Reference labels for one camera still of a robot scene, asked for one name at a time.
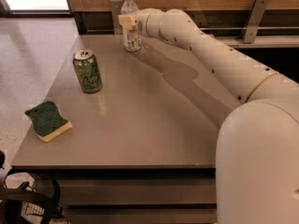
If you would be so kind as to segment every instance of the soda can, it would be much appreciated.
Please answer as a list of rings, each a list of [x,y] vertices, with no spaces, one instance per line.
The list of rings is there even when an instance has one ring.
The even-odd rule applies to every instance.
[[[73,65],[82,90],[95,93],[103,88],[99,67],[93,52],[80,49],[74,53]]]

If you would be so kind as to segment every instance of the can lid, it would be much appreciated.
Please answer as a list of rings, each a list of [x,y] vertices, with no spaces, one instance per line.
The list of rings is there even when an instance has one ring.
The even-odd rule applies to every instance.
[[[93,56],[90,49],[80,49],[74,53],[74,58],[79,61],[87,60]]]

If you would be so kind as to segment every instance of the green sponge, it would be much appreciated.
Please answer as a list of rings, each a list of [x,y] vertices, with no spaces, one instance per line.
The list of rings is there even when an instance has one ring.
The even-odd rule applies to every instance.
[[[60,115],[57,105],[52,101],[26,110],[25,115],[32,120],[37,136],[44,142],[72,128],[72,124]]]

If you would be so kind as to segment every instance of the clear water bottle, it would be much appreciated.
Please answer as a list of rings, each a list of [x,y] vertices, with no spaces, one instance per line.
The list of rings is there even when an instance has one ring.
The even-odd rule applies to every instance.
[[[121,14],[135,15],[139,10],[134,0],[125,0],[121,7]],[[122,27],[123,46],[128,51],[136,51],[141,48],[141,36],[137,29],[129,30]]]

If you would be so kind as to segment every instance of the tiled floor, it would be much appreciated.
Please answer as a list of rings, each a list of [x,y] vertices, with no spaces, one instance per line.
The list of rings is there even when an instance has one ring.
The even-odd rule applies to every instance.
[[[73,19],[0,18],[0,149],[7,164],[31,125],[23,112],[44,100],[77,38]],[[8,185],[24,179],[14,175]]]

